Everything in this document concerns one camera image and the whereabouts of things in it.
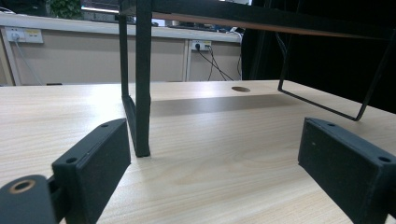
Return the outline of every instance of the light wood tabletop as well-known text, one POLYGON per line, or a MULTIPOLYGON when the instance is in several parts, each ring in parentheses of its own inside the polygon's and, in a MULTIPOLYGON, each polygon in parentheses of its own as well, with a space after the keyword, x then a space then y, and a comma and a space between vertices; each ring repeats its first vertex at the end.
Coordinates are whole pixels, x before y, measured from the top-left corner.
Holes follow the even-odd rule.
MULTIPOLYGON (((304 118, 338 124, 396 154, 396 115, 368 107, 354 122, 276 87, 152 83, 151 157, 137 159, 131 144, 132 164, 99 223, 350 223, 298 165, 304 118)), ((285 89, 351 115, 360 108, 295 83, 285 89)), ((24 175, 50 177, 66 150, 119 118, 119 84, 0 88, 0 186, 24 175)))

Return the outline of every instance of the green plant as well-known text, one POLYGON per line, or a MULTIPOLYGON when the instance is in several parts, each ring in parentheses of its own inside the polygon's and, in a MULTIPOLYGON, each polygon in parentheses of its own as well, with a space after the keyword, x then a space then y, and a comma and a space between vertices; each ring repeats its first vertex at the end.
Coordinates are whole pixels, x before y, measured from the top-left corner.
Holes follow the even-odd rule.
POLYGON ((49 8, 54 17, 62 19, 80 19, 79 0, 49 0, 49 8))

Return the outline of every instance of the wooden table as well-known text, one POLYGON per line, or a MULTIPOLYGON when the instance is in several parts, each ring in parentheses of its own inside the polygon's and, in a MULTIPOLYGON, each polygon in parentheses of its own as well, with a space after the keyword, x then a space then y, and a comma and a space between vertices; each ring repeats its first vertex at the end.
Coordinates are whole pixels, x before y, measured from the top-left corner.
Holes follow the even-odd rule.
MULTIPOLYGON (((304 117, 326 119, 396 154, 396 116, 369 107, 354 122, 276 85, 152 83, 151 157, 132 153, 99 223, 349 223, 298 166, 304 117)), ((349 114, 360 107, 291 82, 285 89, 349 114)), ((67 149, 124 117, 116 84, 0 88, 0 186, 23 175, 50 177, 51 163, 67 149)))

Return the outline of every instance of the white countertop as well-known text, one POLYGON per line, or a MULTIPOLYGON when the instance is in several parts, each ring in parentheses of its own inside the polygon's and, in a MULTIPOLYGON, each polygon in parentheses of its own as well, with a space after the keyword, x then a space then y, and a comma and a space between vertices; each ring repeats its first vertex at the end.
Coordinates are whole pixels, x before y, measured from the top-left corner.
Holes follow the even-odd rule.
MULTIPOLYGON (((97 34, 119 33, 119 26, 116 23, 105 23, 95 21, 72 21, 64 19, 54 19, 45 17, 10 15, 0 12, 0 26, 15 26, 23 28, 35 28, 44 30, 57 30, 69 32, 84 32, 97 34)), ((128 25, 128 35, 135 35, 135 26, 128 25)), ((167 27, 153 27, 152 36, 180 39, 204 39, 221 42, 239 43, 240 37, 237 34, 221 34, 214 32, 181 30, 167 27)))

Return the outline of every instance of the wall socket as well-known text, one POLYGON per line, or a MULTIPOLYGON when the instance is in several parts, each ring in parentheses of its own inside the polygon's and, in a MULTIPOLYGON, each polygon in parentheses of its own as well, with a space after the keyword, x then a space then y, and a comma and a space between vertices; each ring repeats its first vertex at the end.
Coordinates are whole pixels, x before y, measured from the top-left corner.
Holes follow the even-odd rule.
POLYGON ((209 47, 212 47, 212 41, 210 40, 192 40, 191 41, 191 49, 192 50, 198 50, 197 46, 199 47, 199 50, 209 50, 209 47))
POLYGON ((18 42, 26 43, 44 43, 43 35, 39 29, 21 28, 21 27, 6 27, 7 40, 14 42, 14 36, 19 37, 18 42))

